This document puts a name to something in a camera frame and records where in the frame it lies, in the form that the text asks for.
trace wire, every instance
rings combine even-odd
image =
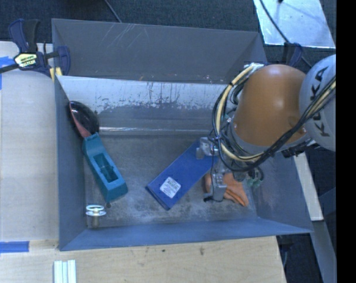
[[[308,107],[303,112],[301,118],[296,123],[294,127],[283,134],[275,143],[273,143],[265,151],[249,155],[245,150],[241,148],[238,144],[234,145],[234,142],[230,140],[227,136],[229,131],[228,127],[230,122],[227,122],[225,126],[221,126],[223,120],[225,101],[227,101],[230,91],[233,87],[237,88],[243,85],[256,70],[263,67],[262,64],[252,63],[246,69],[244,69],[220,94],[217,101],[214,104],[212,110],[212,125],[213,129],[208,136],[209,141],[213,142],[218,146],[218,155],[221,161],[232,171],[242,171],[246,172],[253,170],[262,164],[270,156],[273,156],[302,126],[311,119],[315,114],[319,113],[325,106],[333,99],[334,96],[331,94],[336,89],[336,76],[333,76],[329,83],[318,93],[318,95],[311,101]],[[232,160],[230,165],[225,156]]]
[[[121,19],[119,18],[119,16],[117,15],[117,13],[115,12],[115,10],[112,8],[111,4],[109,4],[108,0],[104,0],[105,3],[108,5],[109,9],[112,11],[112,13],[115,15],[117,21],[119,21],[119,23],[122,23]]]
[[[291,44],[291,42],[289,42],[288,38],[284,35],[284,33],[281,31],[281,29],[278,27],[278,25],[275,23],[275,21],[274,21],[273,18],[271,17],[271,15],[270,15],[269,11],[267,10],[265,4],[263,3],[263,0],[259,0],[259,2],[260,2],[260,4],[262,5],[264,11],[266,12],[268,18],[271,20],[271,23],[273,24],[273,26],[275,26],[275,28],[276,28],[277,31],[279,32],[279,34],[283,37],[283,39],[284,39],[286,42],[288,42],[288,43]],[[304,61],[304,63],[305,63],[307,66],[309,66],[309,68],[312,68],[311,64],[310,64],[304,57],[301,57],[301,59],[302,59],[302,61]]]

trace white label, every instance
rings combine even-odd
[[[166,194],[167,196],[169,196],[170,198],[173,198],[178,191],[180,190],[181,185],[179,183],[177,183],[174,179],[172,179],[171,177],[168,177],[165,182],[163,182],[163,184],[161,185],[161,187],[159,188],[159,190],[161,190],[162,192],[164,192],[164,194]]]

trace bin floor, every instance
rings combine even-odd
[[[248,207],[230,200],[204,202],[204,179],[200,179],[170,210],[165,210],[145,189],[146,185],[199,139],[187,135],[101,136],[104,147],[122,174],[128,193],[106,206],[100,227],[145,223],[180,223],[255,218],[252,190],[244,184]],[[99,187],[84,162],[87,204],[106,205]]]

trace orange object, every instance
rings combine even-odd
[[[204,179],[205,179],[205,188],[207,192],[210,192],[211,184],[212,184],[210,173],[205,174]],[[237,181],[234,178],[232,172],[224,174],[223,179],[224,179],[223,183],[227,185],[224,198],[228,200],[232,200],[233,202],[239,203],[243,206],[248,206],[249,199],[247,198],[247,195],[243,189],[242,182]]]
[[[287,65],[268,65],[252,74],[240,94],[234,129],[244,142],[271,146],[301,115],[299,93],[305,73]],[[287,143],[305,135],[297,131]]]

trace gray bin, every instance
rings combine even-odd
[[[245,185],[248,207],[204,202],[200,178],[170,210],[145,189],[208,135],[217,96],[243,66],[266,61],[258,33],[54,19],[53,44],[71,51],[69,76],[55,82],[60,250],[312,230],[295,163],[281,154],[262,164],[266,177],[258,188]],[[129,189],[111,202],[97,229],[85,208],[105,202],[67,111],[69,100],[97,112],[103,144]]]

